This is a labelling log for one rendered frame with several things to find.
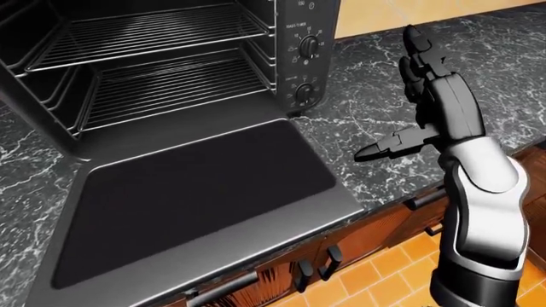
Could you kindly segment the black function knob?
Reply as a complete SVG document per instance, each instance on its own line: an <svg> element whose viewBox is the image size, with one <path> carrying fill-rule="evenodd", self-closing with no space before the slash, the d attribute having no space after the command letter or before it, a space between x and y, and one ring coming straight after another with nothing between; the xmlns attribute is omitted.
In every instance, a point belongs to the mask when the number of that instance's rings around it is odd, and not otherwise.
<svg viewBox="0 0 546 307"><path fill-rule="evenodd" d="M315 92L312 84L301 84L295 91L295 100L302 103L307 103L311 100Z"/></svg>

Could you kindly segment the toaster oven glass door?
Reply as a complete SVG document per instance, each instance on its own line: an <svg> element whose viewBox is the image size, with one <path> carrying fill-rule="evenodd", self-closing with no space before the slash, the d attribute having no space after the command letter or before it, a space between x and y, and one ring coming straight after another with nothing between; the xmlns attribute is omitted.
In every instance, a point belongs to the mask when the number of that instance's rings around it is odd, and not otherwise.
<svg viewBox="0 0 546 307"><path fill-rule="evenodd" d="M194 109L83 165L25 307L152 307L362 208L274 107Z"/></svg>

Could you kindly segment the black toaster oven body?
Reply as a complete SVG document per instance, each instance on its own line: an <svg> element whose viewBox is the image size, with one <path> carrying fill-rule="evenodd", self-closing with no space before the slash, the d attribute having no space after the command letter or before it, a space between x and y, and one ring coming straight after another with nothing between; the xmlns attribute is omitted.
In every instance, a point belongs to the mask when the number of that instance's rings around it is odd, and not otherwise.
<svg viewBox="0 0 546 307"><path fill-rule="evenodd" d="M268 93L323 97L341 0L0 0L0 101L69 142Z"/></svg>

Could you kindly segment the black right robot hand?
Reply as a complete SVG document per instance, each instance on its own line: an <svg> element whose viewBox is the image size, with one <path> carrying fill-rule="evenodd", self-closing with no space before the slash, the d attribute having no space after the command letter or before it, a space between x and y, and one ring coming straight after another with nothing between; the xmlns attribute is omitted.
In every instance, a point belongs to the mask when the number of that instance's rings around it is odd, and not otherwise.
<svg viewBox="0 0 546 307"><path fill-rule="evenodd" d="M398 69L404 94L415 104L417 127L393 132L358 150L358 163L416 154L426 145L443 152L449 145L485 135L479 104L464 78L444 65L443 50L413 25L403 31L407 55Z"/></svg>

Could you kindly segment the wooden base cabinet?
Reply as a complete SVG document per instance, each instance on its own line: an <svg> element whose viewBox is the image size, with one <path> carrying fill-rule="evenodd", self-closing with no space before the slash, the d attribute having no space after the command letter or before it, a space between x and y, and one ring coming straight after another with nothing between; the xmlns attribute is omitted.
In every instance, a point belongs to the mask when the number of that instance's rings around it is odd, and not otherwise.
<svg viewBox="0 0 546 307"><path fill-rule="evenodd" d="M530 177L530 188L523 201L523 210L531 230L531 259L540 268L546 268L546 142L517 153L515 158L526 168ZM291 293L298 293L293 288L293 268L295 263L304 259L311 263L314 270L306 293L312 283L321 281L317 269L324 265L328 247L337 245L343 255L343 261L336 273L358 260L425 232L427 226L441 223L447 206L447 196L417 211L408 209L404 201L389 205L345 227L335 229L321 239L259 265L256 269L259 278L257 283L204 307L265 307ZM224 281L203 286L199 294L240 276L242 274L232 275Z"/></svg>

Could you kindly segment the black timer knob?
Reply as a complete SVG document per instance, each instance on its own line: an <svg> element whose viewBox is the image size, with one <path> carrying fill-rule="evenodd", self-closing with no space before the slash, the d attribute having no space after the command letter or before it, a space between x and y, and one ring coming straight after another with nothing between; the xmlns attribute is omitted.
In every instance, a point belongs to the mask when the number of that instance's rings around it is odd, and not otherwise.
<svg viewBox="0 0 546 307"><path fill-rule="evenodd" d="M299 54L306 59L312 59L319 47L318 38L314 35L307 35L299 43Z"/></svg>

